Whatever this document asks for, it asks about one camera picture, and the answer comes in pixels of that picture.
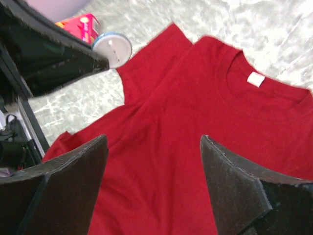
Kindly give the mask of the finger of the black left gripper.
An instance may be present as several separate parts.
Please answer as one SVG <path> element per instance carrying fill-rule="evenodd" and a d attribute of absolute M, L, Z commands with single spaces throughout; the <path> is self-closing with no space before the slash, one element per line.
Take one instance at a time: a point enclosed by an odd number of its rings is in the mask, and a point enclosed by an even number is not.
<path fill-rule="evenodd" d="M 0 2 L 0 93 L 39 97 L 107 71 L 106 57 L 23 0 Z"/>

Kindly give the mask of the red t-shirt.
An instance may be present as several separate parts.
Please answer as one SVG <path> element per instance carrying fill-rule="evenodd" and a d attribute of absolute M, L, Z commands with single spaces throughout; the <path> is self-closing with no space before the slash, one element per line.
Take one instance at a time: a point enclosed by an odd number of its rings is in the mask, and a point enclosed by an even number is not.
<path fill-rule="evenodd" d="M 91 235 L 214 235 L 200 159 L 209 135 L 266 168 L 313 177 L 313 97 L 257 71 L 216 38 L 171 24 L 120 67 L 124 105 L 63 133 L 48 161 L 104 134 L 109 157 Z"/>

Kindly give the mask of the round white blue brooch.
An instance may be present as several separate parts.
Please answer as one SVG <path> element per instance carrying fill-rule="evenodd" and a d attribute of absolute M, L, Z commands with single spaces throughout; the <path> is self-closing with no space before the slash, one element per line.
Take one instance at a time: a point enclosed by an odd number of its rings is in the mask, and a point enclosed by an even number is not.
<path fill-rule="evenodd" d="M 107 58 L 110 69 L 124 65 L 132 55 L 132 43 L 123 34 L 103 33 L 92 44 L 92 50 Z"/>

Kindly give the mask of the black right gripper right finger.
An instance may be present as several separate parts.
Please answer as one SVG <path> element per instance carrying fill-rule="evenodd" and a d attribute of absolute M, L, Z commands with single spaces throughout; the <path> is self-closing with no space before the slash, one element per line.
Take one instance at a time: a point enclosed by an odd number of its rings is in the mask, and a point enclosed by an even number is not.
<path fill-rule="evenodd" d="M 260 166 L 206 135 L 201 159 L 218 234 L 312 234 L 312 181 Z"/>

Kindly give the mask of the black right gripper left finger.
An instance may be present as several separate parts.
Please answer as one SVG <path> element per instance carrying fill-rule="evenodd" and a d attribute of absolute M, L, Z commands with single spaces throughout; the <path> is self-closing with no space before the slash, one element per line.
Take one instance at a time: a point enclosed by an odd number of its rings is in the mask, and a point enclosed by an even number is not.
<path fill-rule="evenodd" d="M 0 180 L 3 235 L 85 235 L 108 157 L 107 137 Z"/>

